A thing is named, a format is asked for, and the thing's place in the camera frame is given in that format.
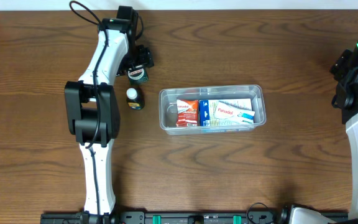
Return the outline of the green Zam-Buk box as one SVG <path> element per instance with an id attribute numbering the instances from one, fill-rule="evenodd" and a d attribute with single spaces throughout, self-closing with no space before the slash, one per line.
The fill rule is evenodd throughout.
<path id="1" fill-rule="evenodd" d="M 129 69 L 127 71 L 127 77 L 131 85 L 140 85 L 149 80 L 149 76 L 144 67 Z"/>

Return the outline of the dark syrup bottle white cap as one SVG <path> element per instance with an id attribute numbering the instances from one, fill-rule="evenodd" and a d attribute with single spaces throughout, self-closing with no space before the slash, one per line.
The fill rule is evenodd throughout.
<path id="1" fill-rule="evenodd" d="M 145 106 L 145 100 L 141 89 L 129 88 L 126 91 L 127 104 L 133 110 L 141 110 Z"/>

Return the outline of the red Panadol ActiFast box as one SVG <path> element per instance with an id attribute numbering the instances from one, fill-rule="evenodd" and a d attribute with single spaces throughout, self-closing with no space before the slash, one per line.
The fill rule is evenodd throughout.
<path id="1" fill-rule="evenodd" d="M 198 126 L 197 100 L 177 100 L 177 127 Z"/>

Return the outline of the blue patch box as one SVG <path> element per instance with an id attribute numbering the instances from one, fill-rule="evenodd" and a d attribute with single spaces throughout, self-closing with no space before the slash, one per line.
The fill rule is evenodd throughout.
<path id="1" fill-rule="evenodd" d="M 199 100 L 200 133 L 226 133 L 239 132 L 254 129 L 260 124 L 259 114 L 255 111 L 254 123 L 235 123 L 230 121 L 220 121 L 214 117 L 214 112 L 218 104 L 226 104 L 235 108 L 250 110 L 252 102 L 249 98 L 225 99 L 225 100 Z"/>

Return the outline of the white Panadol box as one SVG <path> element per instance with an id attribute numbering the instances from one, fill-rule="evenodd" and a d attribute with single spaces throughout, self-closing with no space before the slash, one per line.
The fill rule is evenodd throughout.
<path id="1" fill-rule="evenodd" d="M 254 123 L 254 111 L 243 110 L 239 108 L 235 108 L 226 104 L 218 104 L 214 117 L 220 121 L 230 121 L 235 123 Z"/>

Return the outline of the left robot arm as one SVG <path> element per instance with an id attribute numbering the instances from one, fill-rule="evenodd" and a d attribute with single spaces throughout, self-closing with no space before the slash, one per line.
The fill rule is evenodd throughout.
<path id="1" fill-rule="evenodd" d="M 83 155 L 86 201 L 80 223 L 113 223 L 116 196 L 112 187 L 111 154 L 120 127 L 120 114 L 114 92 L 117 76 L 142 74 L 135 83 L 146 82 L 146 69 L 154 66 L 149 48 L 136 42 L 142 36 L 139 13 L 119 6 L 115 18 L 92 24 L 98 31 L 98 44 L 88 68 L 64 89 L 68 127 Z"/>

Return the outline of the clear plastic container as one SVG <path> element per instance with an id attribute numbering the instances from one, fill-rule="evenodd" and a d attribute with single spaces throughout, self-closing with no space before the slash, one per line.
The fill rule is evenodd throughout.
<path id="1" fill-rule="evenodd" d="M 258 85 L 164 89 L 159 117 L 170 135 L 251 131 L 267 120 Z"/>

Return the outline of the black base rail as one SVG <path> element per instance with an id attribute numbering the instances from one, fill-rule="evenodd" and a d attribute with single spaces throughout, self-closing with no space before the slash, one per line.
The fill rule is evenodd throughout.
<path id="1" fill-rule="evenodd" d="M 270 212 L 245 213 L 149 213 L 122 212 L 96 218 L 86 212 L 78 213 L 44 213 L 40 223 L 46 224 L 246 224 L 246 223 L 280 223 Z"/>

